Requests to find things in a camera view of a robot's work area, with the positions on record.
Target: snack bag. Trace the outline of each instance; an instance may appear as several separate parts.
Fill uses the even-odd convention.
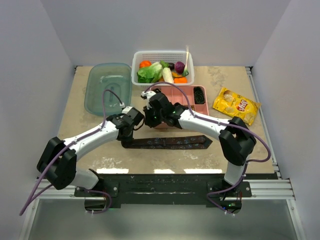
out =
[[[246,124],[254,122],[261,103],[256,103],[248,98],[222,87],[213,103],[213,108],[230,117],[239,117]]]

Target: green vegetable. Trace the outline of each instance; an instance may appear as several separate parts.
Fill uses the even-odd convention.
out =
[[[189,74],[188,68],[187,68],[188,57],[189,57],[189,46],[186,46],[186,60],[185,60],[185,66],[184,66],[183,73],[182,73],[182,76],[184,76],[184,77]]]
[[[163,60],[160,61],[160,64],[162,65],[163,68],[168,68],[169,67],[169,63],[167,63],[167,62],[165,62]]]
[[[151,66],[140,68],[136,73],[138,75],[138,83],[153,84],[162,77],[163,67],[157,61]]]

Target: teal plastic container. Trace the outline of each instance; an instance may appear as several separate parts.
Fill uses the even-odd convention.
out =
[[[84,108],[89,113],[103,116],[102,94],[105,89],[115,92],[125,106],[131,103],[131,68],[124,63],[102,63],[94,66],[88,78],[85,90]],[[110,92],[104,96],[107,116],[120,114],[122,109],[118,99]]]

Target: metal frame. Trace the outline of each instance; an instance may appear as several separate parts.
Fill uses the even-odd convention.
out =
[[[250,67],[246,67],[246,72],[248,79],[250,81],[251,89],[254,95],[254,100],[259,102],[257,90],[254,84],[253,76],[251,73]],[[263,111],[259,109],[259,115],[262,121],[262,126],[266,136],[267,143],[271,150],[272,156],[272,165],[274,172],[277,174],[278,179],[274,180],[252,180],[246,179],[246,182],[250,183],[252,197],[246,197],[246,200],[286,200],[288,205],[288,210],[292,219],[292,223],[295,229],[295,233],[298,240],[306,240],[306,235],[302,227],[302,222],[299,216],[299,213],[296,208],[295,195],[292,189],[290,180],[284,180],[281,177],[278,163],[275,157],[275,153],[271,144],[270,136],[267,130],[267,125],[264,119]],[[45,188],[49,182],[43,180],[39,185],[38,191],[41,191]],[[29,238],[31,228],[38,210],[39,201],[43,199],[65,199],[65,200],[74,200],[75,199],[75,187],[68,186],[62,190],[56,190],[54,188],[49,188],[42,195],[39,196],[33,202],[33,205],[29,207],[26,211],[26,218],[20,233],[20,240],[27,240]],[[102,197],[77,197],[76,199],[86,199],[86,200],[103,200]],[[235,200],[233,197],[227,197],[226,200]]]

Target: lay's logo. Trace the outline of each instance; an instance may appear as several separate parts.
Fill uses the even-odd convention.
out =
[[[244,112],[247,105],[248,105],[247,101],[241,100],[241,102],[238,104],[238,106],[236,106],[236,109],[238,109],[241,112]]]

